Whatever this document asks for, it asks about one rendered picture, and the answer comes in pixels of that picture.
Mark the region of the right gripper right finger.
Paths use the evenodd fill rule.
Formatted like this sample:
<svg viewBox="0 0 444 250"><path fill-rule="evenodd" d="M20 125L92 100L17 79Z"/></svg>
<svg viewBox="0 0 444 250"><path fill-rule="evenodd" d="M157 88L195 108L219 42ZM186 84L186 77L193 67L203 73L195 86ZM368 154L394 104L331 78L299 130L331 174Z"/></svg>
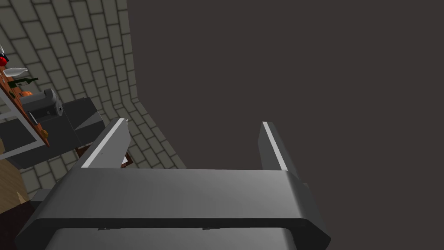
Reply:
<svg viewBox="0 0 444 250"><path fill-rule="evenodd" d="M272 122L262 122L258 148L262 169L288 171L299 178L291 156Z"/></svg>

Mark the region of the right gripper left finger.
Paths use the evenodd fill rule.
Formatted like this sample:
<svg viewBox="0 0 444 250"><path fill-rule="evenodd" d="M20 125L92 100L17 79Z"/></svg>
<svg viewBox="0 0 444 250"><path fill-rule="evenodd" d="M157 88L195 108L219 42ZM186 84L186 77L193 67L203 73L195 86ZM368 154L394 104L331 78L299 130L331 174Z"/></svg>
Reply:
<svg viewBox="0 0 444 250"><path fill-rule="evenodd" d="M81 168L121 168L131 135L125 118L114 118L81 156Z"/></svg>

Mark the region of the dark grey cabinet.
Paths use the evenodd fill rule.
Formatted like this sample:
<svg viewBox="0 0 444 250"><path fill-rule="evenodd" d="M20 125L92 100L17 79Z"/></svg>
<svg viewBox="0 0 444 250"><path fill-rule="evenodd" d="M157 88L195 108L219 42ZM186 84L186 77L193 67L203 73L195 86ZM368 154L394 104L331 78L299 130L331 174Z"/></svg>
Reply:
<svg viewBox="0 0 444 250"><path fill-rule="evenodd" d="M90 98L76 99L62 106L62 116L42 122L42 128L49 134L49 146L24 151L7 158L7 161L18 169L29 168L93 142L105 129L105 124ZM5 151L35 141L18 119L0 123L0 140Z"/></svg>

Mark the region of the grey rounded appliance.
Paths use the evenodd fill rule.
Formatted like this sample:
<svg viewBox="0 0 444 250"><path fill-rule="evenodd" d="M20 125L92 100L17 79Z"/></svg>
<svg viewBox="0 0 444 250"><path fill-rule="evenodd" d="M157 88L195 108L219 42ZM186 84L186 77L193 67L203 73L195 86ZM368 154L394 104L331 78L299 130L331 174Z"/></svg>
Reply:
<svg viewBox="0 0 444 250"><path fill-rule="evenodd" d="M35 124L62 116L63 107L53 89L20 97L27 117Z"/></svg>

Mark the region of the dark green bottle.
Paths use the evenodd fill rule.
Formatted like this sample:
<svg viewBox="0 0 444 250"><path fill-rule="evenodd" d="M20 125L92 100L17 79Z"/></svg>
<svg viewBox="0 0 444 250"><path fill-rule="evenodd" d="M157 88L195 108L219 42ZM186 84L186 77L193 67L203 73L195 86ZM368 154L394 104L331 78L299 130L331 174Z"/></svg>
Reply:
<svg viewBox="0 0 444 250"><path fill-rule="evenodd" d="M17 88L17 87L20 87L20 86L29 85L32 82L37 81L38 79L39 78L32 78L32 79L30 79L30 78L21 78L21 79L9 81L8 82L8 86L13 89L13 88Z"/></svg>

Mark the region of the white bottle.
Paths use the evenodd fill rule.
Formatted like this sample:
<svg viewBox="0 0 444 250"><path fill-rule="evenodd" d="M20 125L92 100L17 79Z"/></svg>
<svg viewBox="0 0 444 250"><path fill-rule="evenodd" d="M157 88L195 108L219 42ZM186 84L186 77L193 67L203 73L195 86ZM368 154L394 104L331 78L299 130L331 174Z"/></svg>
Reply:
<svg viewBox="0 0 444 250"><path fill-rule="evenodd" d="M27 72L28 69L27 68L9 68L9 69L5 69L3 70L3 73L6 77L15 77L15 76L19 76L24 72Z"/></svg>

